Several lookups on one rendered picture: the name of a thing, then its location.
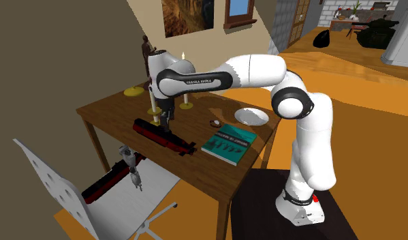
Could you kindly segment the white candle in yellow holder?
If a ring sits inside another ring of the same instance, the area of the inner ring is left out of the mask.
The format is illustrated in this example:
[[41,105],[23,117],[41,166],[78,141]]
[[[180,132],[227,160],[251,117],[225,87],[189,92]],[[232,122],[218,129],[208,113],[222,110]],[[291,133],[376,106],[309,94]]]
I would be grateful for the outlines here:
[[151,108],[147,111],[147,113],[153,116],[151,124],[159,126],[160,125],[159,113],[161,112],[161,109],[157,107],[155,97],[150,87],[148,88],[148,92],[151,99]]
[[181,109],[184,109],[184,110],[186,110],[186,109],[191,109],[191,108],[193,107],[193,104],[192,104],[191,102],[189,102],[189,98],[188,98],[188,94],[187,94],[187,93],[185,93],[185,94],[183,95],[183,103],[180,104],[179,107],[180,107]]

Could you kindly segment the black and red submarine model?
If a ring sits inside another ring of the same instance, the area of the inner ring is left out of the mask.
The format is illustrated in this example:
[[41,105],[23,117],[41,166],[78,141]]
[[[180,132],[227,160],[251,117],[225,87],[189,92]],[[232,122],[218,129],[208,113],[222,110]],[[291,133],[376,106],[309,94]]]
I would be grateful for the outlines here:
[[133,129],[162,147],[178,152],[181,156],[185,154],[193,155],[197,151],[195,142],[187,143],[177,135],[166,132],[161,126],[153,125],[143,119],[137,118],[134,121]]
[[129,167],[124,160],[116,162],[109,172],[81,193],[85,203],[96,201],[128,174]]

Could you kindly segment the yellow round dish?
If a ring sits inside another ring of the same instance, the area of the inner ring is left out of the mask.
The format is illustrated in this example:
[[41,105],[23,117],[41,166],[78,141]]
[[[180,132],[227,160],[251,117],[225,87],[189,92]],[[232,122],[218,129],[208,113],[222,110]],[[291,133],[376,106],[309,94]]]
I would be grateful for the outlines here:
[[127,97],[135,97],[144,93],[143,87],[133,86],[124,90],[123,94]]

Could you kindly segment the dark brown human figure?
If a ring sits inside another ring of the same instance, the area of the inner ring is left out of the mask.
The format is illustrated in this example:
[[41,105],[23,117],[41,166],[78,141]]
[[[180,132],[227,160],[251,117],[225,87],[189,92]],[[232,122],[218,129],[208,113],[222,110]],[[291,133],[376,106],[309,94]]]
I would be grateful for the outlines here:
[[143,44],[142,44],[142,55],[144,58],[144,64],[145,64],[145,68],[146,68],[146,75],[148,77],[148,80],[145,82],[144,84],[144,90],[148,91],[148,87],[151,83],[151,77],[150,77],[150,72],[149,72],[149,67],[148,67],[148,56],[155,52],[157,50],[156,47],[153,47],[151,45],[151,43],[148,40],[148,37],[146,35],[142,36],[143,39]]

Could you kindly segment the brown wooden table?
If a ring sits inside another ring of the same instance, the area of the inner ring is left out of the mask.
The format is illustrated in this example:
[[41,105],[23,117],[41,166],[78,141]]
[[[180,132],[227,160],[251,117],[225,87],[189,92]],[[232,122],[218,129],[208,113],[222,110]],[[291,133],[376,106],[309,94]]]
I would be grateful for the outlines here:
[[[193,108],[177,108],[175,119],[170,122],[171,131],[185,140],[195,142],[200,148],[216,132],[210,121],[218,120],[244,130],[254,132],[257,138],[237,166],[233,166],[203,151],[180,156],[143,137],[133,129],[134,120],[148,118],[150,98],[147,93],[138,97],[127,97],[115,93],[77,109],[82,117],[104,169],[108,170],[103,149],[95,129],[99,128],[111,137],[124,143],[161,167],[180,177],[218,202],[217,234],[215,240],[225,240],[230,202],[243,179],[261,154],[267,162],[280,118],[270,106],[270,92],[263,88],[230,89],[226,95],[214,93],[192,93],[189,96]],[[240,108],[258,108],[269,116],[261,126],[248,126],[238,122],[234,113]]]

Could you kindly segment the teal book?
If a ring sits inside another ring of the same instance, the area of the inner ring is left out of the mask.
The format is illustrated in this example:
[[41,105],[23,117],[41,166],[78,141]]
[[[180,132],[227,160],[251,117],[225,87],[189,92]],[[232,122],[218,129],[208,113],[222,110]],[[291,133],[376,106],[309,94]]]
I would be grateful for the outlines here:
[[202,145],[201,150],[236,166],[256,137],[253,132],[225,124]]

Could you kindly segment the grey robot toy figure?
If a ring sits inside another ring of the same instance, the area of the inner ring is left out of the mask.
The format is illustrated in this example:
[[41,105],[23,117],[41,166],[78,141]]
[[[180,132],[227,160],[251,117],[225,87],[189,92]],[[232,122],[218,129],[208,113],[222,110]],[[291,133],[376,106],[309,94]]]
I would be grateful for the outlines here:
[[127,145],[123,145],[122,147],[119,148],[119,154],[123,157],[124,162],[129,167],[132,183],[135,185],[136,188],[142,190],[142,180],[136,168],[138,163],[142,160],[142,155],[137,151],[134,151]]

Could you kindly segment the white office chair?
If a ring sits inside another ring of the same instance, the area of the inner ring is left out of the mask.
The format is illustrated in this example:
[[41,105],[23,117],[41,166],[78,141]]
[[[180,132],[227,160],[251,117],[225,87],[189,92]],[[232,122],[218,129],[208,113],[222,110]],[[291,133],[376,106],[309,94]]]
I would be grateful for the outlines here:
[[135,188],[131,178],[126,176],[88,205],[71,182],[18,139],[15,138],[14,142],[22,148],[49,194],[97,240],[128,240],[130,237],[138,240],[143,233],[155,240],[163,240],[149,225],[177,204],[174,202],[155,215],[152,212],[179,182],[179,177],[145,159],[138,164],[144,183],[141,190]]

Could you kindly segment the dark robot stand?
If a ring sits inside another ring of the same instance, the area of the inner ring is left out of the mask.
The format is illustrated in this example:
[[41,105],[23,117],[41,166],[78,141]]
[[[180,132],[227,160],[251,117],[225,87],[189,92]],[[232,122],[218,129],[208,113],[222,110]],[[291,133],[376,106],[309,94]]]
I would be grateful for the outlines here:
[[320,224],[294,226],[276,209],[288,170],[250,170],[231,204],[232,240],[358,240],[329,191],[316,191],[325,213]]

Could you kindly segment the brown lattice door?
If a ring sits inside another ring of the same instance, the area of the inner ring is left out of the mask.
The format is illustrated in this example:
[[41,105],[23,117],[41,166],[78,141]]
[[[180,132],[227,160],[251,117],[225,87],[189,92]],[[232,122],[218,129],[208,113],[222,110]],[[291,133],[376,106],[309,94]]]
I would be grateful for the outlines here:
[[287,42],[288,48],[295,44],[302,35],[302,30],[304,27],[310,2],[311,0],[297,0],[296,11],[294,14],[291,32]]

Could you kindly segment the black bag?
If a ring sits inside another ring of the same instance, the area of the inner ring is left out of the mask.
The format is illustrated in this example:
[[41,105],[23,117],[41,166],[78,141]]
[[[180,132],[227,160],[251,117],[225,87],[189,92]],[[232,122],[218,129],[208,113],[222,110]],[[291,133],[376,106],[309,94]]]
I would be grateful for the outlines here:
[[316,48],[325,48],[330,44],[330,31],[328,29],[321,31],[313,40],[313,46]]

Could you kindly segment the black tank model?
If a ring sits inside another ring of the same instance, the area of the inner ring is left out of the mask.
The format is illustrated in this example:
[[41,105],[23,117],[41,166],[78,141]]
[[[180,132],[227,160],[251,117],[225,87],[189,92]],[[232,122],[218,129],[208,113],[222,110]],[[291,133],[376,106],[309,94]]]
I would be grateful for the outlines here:
[[357,32],[357,41],[364,48],[386,49],[390,43],[399,21],[379,18],[371,22],[354,22],[352,25],[365,26],[365,29]]

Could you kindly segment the white refrigerator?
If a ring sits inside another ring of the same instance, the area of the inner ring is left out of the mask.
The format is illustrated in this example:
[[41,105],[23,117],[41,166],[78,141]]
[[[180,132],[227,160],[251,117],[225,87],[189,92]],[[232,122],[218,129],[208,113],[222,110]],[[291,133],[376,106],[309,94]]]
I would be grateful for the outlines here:
[[381,56],[381,61],[388,65],[408,67],[408,0],[399,0],[392,20],[399,23],[395,33]]

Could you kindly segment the brown wall picture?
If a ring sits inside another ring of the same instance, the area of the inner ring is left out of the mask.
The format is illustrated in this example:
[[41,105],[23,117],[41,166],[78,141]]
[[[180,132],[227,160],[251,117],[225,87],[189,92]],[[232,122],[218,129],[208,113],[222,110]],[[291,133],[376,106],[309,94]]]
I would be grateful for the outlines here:
[[215,0],[161,0],[167,38],[212,29]]

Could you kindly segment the window with brown frame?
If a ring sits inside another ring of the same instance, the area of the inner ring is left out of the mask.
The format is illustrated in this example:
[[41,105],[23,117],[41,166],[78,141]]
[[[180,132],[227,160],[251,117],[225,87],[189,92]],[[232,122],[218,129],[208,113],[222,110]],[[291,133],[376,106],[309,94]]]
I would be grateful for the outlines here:
[[225,0],[224,29],[256,23],[253,17],[255,0]]

